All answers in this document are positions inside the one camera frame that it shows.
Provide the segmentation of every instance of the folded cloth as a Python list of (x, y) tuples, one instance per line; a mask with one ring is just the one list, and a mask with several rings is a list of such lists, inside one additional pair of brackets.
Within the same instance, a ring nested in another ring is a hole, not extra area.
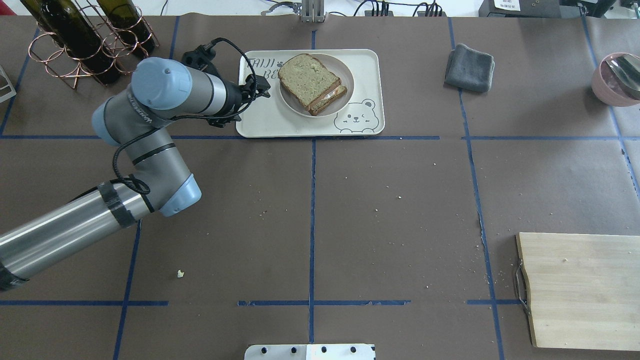
[(491, 89), (494, 66), (493, 56), (458, 44), (449, 54), (444, 82), (466, 90), (487, 92)]

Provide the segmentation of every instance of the metal spoon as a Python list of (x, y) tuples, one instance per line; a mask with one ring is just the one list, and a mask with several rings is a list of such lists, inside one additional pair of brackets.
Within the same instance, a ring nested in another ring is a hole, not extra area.
[(629, 97), (640, 100), (640, 60), (631, 54), (607, 60), (620, 87)]

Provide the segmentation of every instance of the pink bowl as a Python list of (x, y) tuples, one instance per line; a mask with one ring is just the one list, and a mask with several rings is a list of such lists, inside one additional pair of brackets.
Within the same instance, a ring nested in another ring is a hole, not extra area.
[(605, 61), (617, 58), (626, 53), (613, 53), (607, 55), (593, 72), (591, 89), (593, 93), (605, 104), (611, 106), (632, 106), (640, 104), (640, 100), (629, 97), (618, 84), (616, 76)]

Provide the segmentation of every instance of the bread slice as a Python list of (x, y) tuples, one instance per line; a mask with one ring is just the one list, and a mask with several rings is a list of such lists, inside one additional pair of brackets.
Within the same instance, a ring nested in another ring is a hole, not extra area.
[(340, 78), (318, 59), (300, 54), (289, 59), (278, 70), (280, 84), (295, 96), (308, 111), (340, 84)]
[(344, 87), (343, 85), (338, 86), (337, 88), (335, 88), (334, 91), (330, 92), (322, 100), (316, 103), (316, 105), (309, 110), (309, 113), (313, 116), (317, 116), (324, 109), (326, 109), (326, 107), (329, 106), (333, 101), (336, 101), (346, 93), (347, 93), (346, 87)]

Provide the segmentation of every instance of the wooden cutting board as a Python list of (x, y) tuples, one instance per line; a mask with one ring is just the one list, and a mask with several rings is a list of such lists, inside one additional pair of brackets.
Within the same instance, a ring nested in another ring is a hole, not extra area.
[(640, 351), (640, 236), (516, 238), (535, 347)]

